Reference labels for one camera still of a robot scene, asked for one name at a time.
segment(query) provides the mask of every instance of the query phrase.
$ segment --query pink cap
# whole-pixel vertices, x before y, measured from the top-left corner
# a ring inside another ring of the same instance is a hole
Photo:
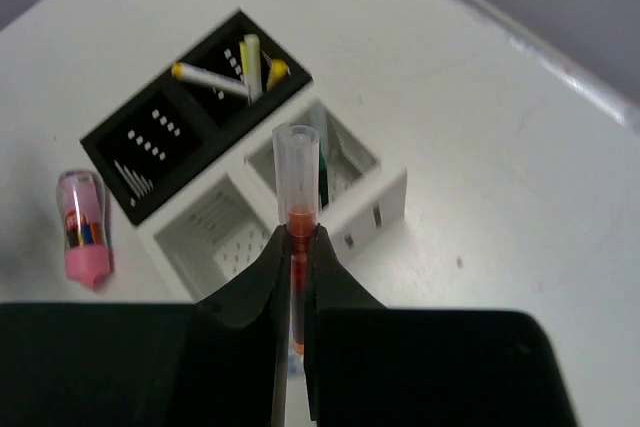
[[[64,253],[67,279],[95,289],[111,273],[109,249],[104,245],[83,245]]]

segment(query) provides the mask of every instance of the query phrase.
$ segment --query black tray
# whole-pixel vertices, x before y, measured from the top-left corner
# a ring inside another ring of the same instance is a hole
[[[138,225],[311,81],[309,73],[243,12],[216,28],[180,62],[241,79],[239,42],[257,34],[266,84],[270,59],[290,75],[253,104],[179,82],[169,70],[102,122],[81,144],[129,220]]]

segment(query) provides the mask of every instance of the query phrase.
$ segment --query white stick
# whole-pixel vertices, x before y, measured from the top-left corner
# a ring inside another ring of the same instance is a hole
[[[244,75],[249,86],[251,102],[255,102],[262,95],[260,39],[255,34],[245,35],[244,44],[247,48],[247,72]]]
[[[249,89],[239,80],[215,74],[193,65],[179,63],[171,67],[171,75],[183,82],[212,87],[239,97],[249,97]]]
[[[122,167],[120,167],[120,164],[118,163],[118,161],[114,160],[113,163],[116,164],[116,169],[118,169],[118,172],[120,172],[120,175],[125,180],[125,182],[129,184],[129,187],[131,187],[131,190],[133,190],[133,193],[136,194],[136,197],[140,198],[140,192],[138,192],[138,188],[131,182],[129,177],[127,177],[127,174],[124,173],[124,170],[122,170]]]
[[[127,169],[127,166],[125,165],[123,167],[124,171],[127,173],[127,175],[129,176],[129,178],[131,179],[131,182],[133,182],[133,184],[138,188],[138,190],[140,191],[140,195],[144,195],[146,194],[144,187],[142,187],[142,184],[138,183],[138,181],[135,179],[135,177],[133,175],[131,175],[131,172],[129,172],[129,169]]]

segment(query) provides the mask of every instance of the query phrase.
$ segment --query white rack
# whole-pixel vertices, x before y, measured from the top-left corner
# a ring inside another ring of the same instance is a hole
[[[311,86],[278,109],[138,228],[173,293],[199,300],[248,267],[278,225],[271,134],[327,112],[330,203],[319,215],[347,263],[404,215],[406,169],[379,149],[357,119],[337,114]]]

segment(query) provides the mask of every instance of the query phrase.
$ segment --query plastic container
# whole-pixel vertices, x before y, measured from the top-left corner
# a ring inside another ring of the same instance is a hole
[[[102,181],[86,170],[64,172],[58,179],[56,197],[65,233],[67,278],[94,289],[111,273]]]
[[[305,85],[309,73],[244,13],[237,12],[172,64],[244,85],[240,42],[259,39],[254,76],[264,92],[246,96],[158,76],[81,140],[113,198],[139,225]],[[275,61],[286,65],[267,89]]]

